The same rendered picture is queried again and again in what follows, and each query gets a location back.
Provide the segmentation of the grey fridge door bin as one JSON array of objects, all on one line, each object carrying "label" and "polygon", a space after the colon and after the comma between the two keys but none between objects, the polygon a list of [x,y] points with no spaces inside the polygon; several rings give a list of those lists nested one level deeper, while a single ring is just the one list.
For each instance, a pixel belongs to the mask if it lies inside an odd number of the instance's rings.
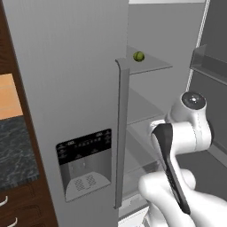
[{"label": "grey fridge door bin", "polygon": [[206,54],[206,45],[193,50],[190,69],[227,86],[227,63]]}]

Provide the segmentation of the green lime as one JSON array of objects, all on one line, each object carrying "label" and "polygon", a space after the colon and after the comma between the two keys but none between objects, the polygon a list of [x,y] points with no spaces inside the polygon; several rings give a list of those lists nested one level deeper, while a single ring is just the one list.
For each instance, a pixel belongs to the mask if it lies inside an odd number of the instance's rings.
[{"label": "green lime", "polygon": [[141,51],[137,51],[133,54],[133,59],[137,62],[141,62],[145,59],[145,55]]}]

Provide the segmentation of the grey fridge door with dispenser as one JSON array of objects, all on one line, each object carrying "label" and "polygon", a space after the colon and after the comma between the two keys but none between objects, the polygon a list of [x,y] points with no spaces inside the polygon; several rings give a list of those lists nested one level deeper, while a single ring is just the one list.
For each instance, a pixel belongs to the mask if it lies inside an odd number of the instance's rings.
[{"label": "grey fridge door with dispenser", "polygon": [[118,227],[129,0],[2,0],[59,227]]}]

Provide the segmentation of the grey fridge shelf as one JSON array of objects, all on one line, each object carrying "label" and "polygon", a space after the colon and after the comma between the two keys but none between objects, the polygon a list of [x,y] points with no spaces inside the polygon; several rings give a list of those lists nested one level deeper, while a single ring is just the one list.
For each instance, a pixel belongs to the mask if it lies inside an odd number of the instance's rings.
[{"label": "grey fridge shelf", "polygon": [[148,137],[149,120],[127,126],[125,170],[126,174],[142,169],[144,172],[159,169],[159,161]]},{"label": "grey fridge shelf", "polygon": [[147,101],[133,89],[129,88],[127,123],[132,124],[162,114],[154,104]]},{"label": "grey fridge shelf", "polygon": [[143,61],[137,62],[133,58],[135,52],[137,52],[137,49],[127,46],[127,61],[130,74],[141,74],[172,67],[168,62],[157,59],[147,53],[145,53],[145,59]]}]

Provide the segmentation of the brown wooden drawer front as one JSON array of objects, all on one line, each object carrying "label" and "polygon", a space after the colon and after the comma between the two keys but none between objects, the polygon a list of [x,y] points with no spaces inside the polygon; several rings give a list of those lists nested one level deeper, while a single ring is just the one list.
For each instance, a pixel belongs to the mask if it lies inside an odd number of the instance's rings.
[{"label": "brown wooden drawer front", "polygon": [[37,224],[34,224],[30,227],[58,227],[56,225],[49,225],[48,223],[37,223]]},{"label": "brown wooden drawer front", "polygon": [[0,207],[0,227],[7,227],[18,218],[15,227],[30,227],[37,223],[58,226],[50,196],[39,183],[28,183],[0,192],[0,202],[8,196],[8,202]]}]

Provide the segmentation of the open grey fridge door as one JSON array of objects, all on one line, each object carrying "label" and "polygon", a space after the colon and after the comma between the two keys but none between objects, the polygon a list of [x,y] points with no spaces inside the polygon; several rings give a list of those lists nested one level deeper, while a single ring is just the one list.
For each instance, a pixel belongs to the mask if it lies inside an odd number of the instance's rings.
[{"label": "open grey fridge door", "polygon": [[[206,45],[206,54],[227,63],[227,0],[207,0],[196,47]],[[215,138],[208,150],[227,168],[227,86],[193,70],[188,90],[207,99],[207,118]]]}]

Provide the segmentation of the grey fridge interior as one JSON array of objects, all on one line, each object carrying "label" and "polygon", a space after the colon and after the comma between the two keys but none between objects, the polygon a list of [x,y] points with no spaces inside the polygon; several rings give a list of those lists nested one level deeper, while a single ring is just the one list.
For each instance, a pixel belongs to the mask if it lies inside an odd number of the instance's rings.
[{"label": "grey fridge interior", "polygon": [[[207,0],[131,0],[129,3],[128,46],[168,62],[171,68],[131,74],[129,87],[157,106],[162,114],[149,118],[162,120],[176,100],[188,90],[190,63],[196,47]],[[196,179],[195,189],[227,201],[227,168],[208,150],[180,154],[181,168]],[[148,202],[140,195],[141,168],[123,177],[123,199],[119,227],[144,227]]]}]

